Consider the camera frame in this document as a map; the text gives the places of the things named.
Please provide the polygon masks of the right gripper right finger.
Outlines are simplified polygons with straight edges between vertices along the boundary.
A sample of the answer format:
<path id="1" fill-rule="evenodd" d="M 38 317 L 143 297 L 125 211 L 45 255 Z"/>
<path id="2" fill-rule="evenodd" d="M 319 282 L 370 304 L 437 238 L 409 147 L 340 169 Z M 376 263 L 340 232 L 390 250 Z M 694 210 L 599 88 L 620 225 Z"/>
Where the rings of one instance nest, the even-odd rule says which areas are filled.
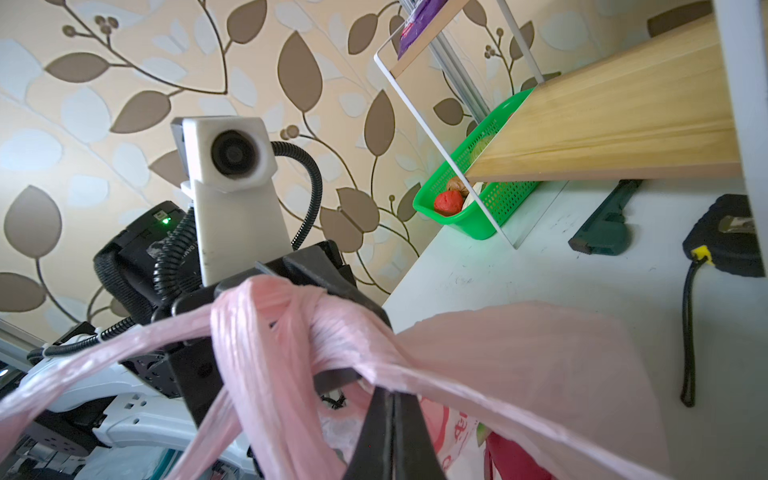
<path id="1" fill-rule="evenodd" d="M 406 393 L 394 394 L 393 467 L 396 480 L 445 480 L 419 399 Z"/>

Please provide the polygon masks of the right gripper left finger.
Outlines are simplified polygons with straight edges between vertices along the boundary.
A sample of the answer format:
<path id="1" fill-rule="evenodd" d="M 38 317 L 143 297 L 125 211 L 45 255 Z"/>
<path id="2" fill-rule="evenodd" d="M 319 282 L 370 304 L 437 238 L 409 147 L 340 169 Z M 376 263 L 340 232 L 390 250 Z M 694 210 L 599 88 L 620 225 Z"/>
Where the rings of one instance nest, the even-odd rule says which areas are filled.
<path id="1" fill-rule="evenodd" d="M 374 390 L 360 436 L 343 480 L 393 478 L 393 394 Z"/>

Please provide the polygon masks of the pink dragon fruit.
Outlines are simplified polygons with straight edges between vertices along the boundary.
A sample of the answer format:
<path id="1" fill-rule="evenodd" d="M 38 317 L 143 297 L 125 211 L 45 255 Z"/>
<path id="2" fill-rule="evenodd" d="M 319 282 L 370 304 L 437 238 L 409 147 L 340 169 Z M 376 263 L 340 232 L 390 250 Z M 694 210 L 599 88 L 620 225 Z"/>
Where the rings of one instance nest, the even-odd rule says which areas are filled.
<path id="1" fill-rule="evenodd" d="M 516 442 L 491 433 L 485 440 L 484 478 L 502 480 L 552 480 Z"/>

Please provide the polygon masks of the pink plastic grocery bag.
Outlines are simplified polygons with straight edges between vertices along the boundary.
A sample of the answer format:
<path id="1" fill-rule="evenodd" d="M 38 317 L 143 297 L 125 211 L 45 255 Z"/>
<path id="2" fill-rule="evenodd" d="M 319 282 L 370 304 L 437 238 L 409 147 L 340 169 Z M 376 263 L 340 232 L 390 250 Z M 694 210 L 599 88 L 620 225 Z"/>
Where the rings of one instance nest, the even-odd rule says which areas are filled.
<path id="1" fill-rule="evenodd" d="M 255 276 L 212 305 L 140 327 L 28 380 L 1 403 L 1 451 L 73 383 L 127 357 L 210 337 L 223 380 L 172 471 L 194 479 L 245 435 L 270 479 L 338 479 L 326 440 L 334 421 L 363 418 L 349 395 L 325 412 L 316 374 L 351 369 L 369 384 L 468 415 L 519 444 L 559 479 L 666 479 L 658 403 L 624 325 L 584 310 L 522 302 L 448 312 L 394 333 L 369 309 L 314 286 Z"/>

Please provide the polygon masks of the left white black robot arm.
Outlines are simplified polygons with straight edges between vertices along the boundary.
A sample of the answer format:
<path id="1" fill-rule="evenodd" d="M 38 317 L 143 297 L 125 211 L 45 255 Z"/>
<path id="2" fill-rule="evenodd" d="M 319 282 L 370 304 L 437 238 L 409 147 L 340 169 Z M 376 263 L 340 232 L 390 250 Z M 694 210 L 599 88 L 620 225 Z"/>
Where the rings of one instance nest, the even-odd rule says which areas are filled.
<path id="1" fill-rule="evenodd" d="M 371 307 L 372 301 L 357 288 L 336 243 L 305 245 L 323 191 L 315 160 L 292 143 L 276 141 L 272 149 L 276 156 L 290 158 L 307 170 L 312 193 L 292 252 L 268 262 L 262 272 L 297 285 L 318 286 Z M 103 287 L 123 307 L 118 322 L 104 331 L 83 323 L 52 346 L 32 350 L 28 358 L 33 375 L 131 329 L 210 304 L 249 277 L 243 271 L 204 286 L 194 213 L 172 202 L 152 208 L 114 237 L 96 254 L 94 269 Z M 179 451 L 196 434 L 221 387 L 209 338 L 175 342 L 128 357 L 69 386 L 24 435 L 60 455 L 85 458 L 98 447 L 119 446 L 113 429 L 125 424 L 132 442 Z"/>

